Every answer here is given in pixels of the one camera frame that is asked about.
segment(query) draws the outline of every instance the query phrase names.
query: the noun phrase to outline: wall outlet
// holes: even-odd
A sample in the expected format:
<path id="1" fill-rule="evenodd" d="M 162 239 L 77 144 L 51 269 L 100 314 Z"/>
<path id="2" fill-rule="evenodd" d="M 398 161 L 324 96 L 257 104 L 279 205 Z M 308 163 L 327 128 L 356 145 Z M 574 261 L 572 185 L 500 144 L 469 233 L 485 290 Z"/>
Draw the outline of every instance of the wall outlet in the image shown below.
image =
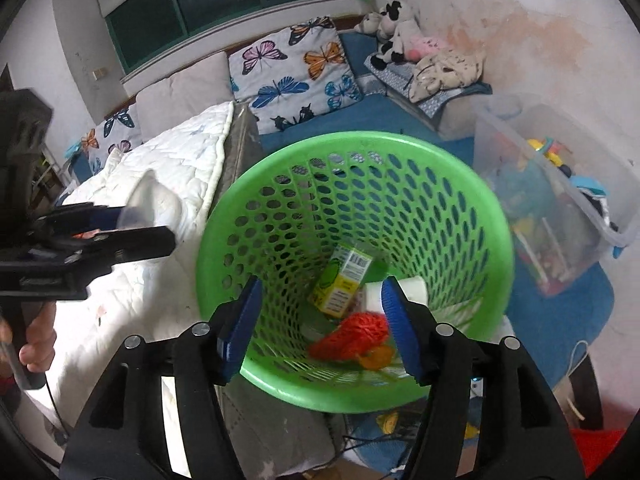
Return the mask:
<path id="1" fill-rule="evenodd" d="M 98 81 L 98 79 L 102 79 L 105 77 L 109 71 L 106 68 L 98 68 L 92 72 L 94 79 Z"/>

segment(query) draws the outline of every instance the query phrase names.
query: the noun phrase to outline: green plastic basket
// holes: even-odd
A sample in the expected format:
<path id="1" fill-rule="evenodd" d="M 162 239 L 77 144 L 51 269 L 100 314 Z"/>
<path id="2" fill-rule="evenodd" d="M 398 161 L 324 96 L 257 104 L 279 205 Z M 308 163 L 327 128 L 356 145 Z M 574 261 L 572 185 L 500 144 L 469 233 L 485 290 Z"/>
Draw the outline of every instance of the green plastic basket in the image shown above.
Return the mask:
<path id="1" fill-rule="evenodd" d="M 398 278 L 421 275 L 439 321 L 473 338 L 491 337 L 513 282 L 511 236 L 491 190 L 426 142 L 380 132 L 329 134 L 247 171 L 205 230 L 197 267 L 203 317 L 236 299 L 249 275 L 264 282 L 245 378 L 291 404 L 333 413 L 386 410 L 425 395 L 399 360 L 371 372 L 306 352 L 298 305 L 335 245 L 358 240 L 379 251 Z"/>

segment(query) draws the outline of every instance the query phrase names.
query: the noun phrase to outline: orange butterfly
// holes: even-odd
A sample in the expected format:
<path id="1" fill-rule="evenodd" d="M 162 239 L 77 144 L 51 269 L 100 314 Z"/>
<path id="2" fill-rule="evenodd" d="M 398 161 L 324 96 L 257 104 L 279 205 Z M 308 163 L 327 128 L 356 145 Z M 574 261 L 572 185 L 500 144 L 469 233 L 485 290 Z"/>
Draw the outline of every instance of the orange butterfly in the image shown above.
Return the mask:
<path id="1" fill-rule="evenodd" d="M 315 81 L 322 75 L 327 63 L 345 63 L 344 54 L 340 45 L 332 41 L 326 46 L 326 50 L 320 47 L 320 52 L 307 52 L 305 63 L 309 65 L 309 77 Z"/>
<path id="2" fill-rule="evenodd" d="M 80 139 L 82 143 L 82 150 L 85 153 L 89 152 L 89 148 L 100 148 L 100 144 L 98 144 L 98 139 L 95 138 L 95 128 L 91 130 L 86 137 Z"/>

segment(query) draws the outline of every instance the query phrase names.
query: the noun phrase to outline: transparent plastic bin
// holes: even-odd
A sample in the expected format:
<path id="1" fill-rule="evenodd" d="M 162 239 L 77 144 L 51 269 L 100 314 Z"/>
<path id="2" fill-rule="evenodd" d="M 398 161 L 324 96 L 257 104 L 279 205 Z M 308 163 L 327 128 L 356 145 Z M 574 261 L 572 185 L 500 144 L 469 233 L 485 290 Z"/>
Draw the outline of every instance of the transparent plastic bin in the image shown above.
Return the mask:
<path id="1" fill-rule="evenodd" d="M 484 96 L 477 115 L 474 170 L 497 195 L 518 256 L 546 296 L 565 290 L 612 248 L 638 232 L 640 181 L 593 134 L 563 112 L 521 96 Z M 551 137 L 564 148 L 573 174 L 599 181 L 607 192 L 606 225 L 587 198 L 527 139 Z"/>

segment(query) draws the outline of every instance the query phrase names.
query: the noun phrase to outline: butterfly pillow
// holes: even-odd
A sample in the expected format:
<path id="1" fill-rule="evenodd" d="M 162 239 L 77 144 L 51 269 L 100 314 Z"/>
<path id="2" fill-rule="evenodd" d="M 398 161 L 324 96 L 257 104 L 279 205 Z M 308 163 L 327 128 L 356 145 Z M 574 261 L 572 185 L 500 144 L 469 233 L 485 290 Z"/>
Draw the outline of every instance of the butterfly pillow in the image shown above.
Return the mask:
<path id="1" fill-rule="evenodd" d="M 136 105 L 123 108 L 92 129 L 80 142 L 91 172 L 100 173 L 115 148 L 127 153 L 142 144 Z"/>
<path id="2" fill-rule="evenodd" d="M 236 52 L 229 72 L 236 100 L 249 103 L 260 134 L 283 132 L 362 99 L 328 17 L 284 28 Z"/>

